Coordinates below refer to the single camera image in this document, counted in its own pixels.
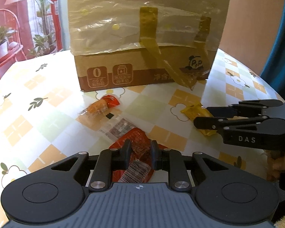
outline wall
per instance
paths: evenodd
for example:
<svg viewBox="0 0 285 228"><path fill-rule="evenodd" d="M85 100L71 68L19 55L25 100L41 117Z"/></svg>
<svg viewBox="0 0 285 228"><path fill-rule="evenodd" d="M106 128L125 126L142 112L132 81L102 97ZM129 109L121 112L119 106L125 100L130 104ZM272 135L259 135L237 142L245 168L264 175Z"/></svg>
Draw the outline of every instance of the wall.
<svg viewBox="0 0 285 228"><path fill-rule="evenodd" d="M285 0L230 0L220 49L260 74L277 36Z"/></svg>

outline tablecloth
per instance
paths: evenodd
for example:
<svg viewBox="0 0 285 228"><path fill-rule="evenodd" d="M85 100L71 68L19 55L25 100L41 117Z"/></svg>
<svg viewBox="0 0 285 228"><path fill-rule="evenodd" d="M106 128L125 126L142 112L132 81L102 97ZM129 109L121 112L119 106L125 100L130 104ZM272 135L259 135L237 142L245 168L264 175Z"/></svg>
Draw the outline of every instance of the tablecloth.
<svg viewBox="0 0 285 228"><path fill-rule="evenodd" d="M200 101L205 107L239 100L282 98L239 61L218 50L206 81L193 90L175 83L80 91L70 51L17 62L0 80L0 194L11 181L80 151L90 155L110 142L80 112L106 93L118 96L116 114L144 130L160 144L191 155L204 152L243 170L266 177L263 150L225 145L219 134L202 135L180 113ZM159 181L154 175L152 181ZM0 226L7 221L0 204Z"/></svg>

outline circular pad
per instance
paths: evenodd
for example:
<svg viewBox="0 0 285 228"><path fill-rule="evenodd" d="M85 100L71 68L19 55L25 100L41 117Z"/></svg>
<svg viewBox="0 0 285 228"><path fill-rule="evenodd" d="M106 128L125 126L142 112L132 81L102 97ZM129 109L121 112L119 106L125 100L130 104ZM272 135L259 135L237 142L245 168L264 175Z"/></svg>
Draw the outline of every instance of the circular pad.
<svg viewBox="0 0 285 228"><path fill-rule="evenodd" d="M66 172L36 172L7 185L1 194L1 204L9 219L44 224L75 212L84 197L82 186Z"/></svg>
<svg viewBox="0 0 285 228"><path fill-rule="evenodd" d="M45 203L58 195L55 185L49 183L34 183L27 186L22 193L23 197L33 203Z"/></svg>
<svg viewBox="0 0 285 228"><path fill-rule="evenodd" d="M270 182L245 171L216 171L197 188L198 206L219 221L256 224L271 219L279 194Z"/></svg>
<svg viewBox="0 0 285 228"><path fill-rule="evenodd" d="M230 183L222 188L223 196L235 203L247 203L257 197L257 190L246 183Z"/></svg>

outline hand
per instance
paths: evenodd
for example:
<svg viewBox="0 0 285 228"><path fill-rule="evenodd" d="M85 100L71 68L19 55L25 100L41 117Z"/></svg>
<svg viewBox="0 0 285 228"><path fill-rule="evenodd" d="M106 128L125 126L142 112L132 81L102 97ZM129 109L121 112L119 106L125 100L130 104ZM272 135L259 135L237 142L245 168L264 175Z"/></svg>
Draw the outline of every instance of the hand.
<svg viewBox="0 0 285 228"><path fill-rule="evenodd" d="M285 171L285 156L277 158L275 160L268 156L267 163L267 180L274 181L276 179L279 179L281 172Z"/></svg>

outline curtain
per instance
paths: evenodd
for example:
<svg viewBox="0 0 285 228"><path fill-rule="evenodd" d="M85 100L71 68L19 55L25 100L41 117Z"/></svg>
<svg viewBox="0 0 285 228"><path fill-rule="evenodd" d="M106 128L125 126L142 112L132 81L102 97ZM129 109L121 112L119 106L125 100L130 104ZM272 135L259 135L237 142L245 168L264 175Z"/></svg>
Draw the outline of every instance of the curtain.
<svg viewBox="0 0 285 228"><path fill-rule="evenodd" d="M276 41L260 77L285 100L285 5Z"/></svg>

